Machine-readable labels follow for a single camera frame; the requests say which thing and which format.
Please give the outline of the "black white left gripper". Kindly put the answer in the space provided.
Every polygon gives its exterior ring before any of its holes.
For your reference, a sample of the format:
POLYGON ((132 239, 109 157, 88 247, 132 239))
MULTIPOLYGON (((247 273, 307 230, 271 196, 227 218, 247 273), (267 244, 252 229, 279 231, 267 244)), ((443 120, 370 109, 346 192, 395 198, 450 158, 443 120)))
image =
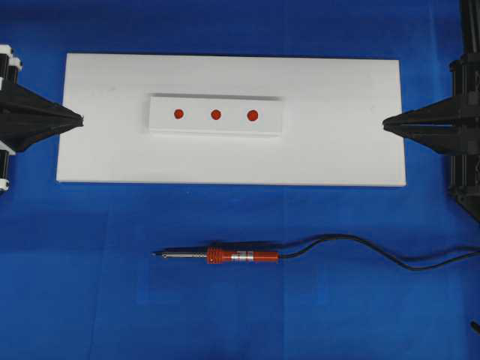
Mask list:
POLYGON ((11 155, 24 152, 49 137, 83 126, 80 114, 16 84, 23 63, 13 53, 11 46, 1 45, 1 108, 16 114, 53 116, 74 123, 15 124, 9 130, 1 130, 1 192, 8 191, 10 187, 8 165, 11 155))

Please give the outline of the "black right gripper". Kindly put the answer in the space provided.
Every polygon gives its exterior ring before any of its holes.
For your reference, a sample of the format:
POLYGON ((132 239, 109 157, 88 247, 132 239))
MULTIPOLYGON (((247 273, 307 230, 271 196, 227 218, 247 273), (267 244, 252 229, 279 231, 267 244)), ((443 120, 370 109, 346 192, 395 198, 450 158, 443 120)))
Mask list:
POLYGON ((385 131, 451 156, 450 191, 479 194, 479 54, 450 64, 453 97, 382 122, 385 131), (444 125, 454 120, 454 127, 444 125))

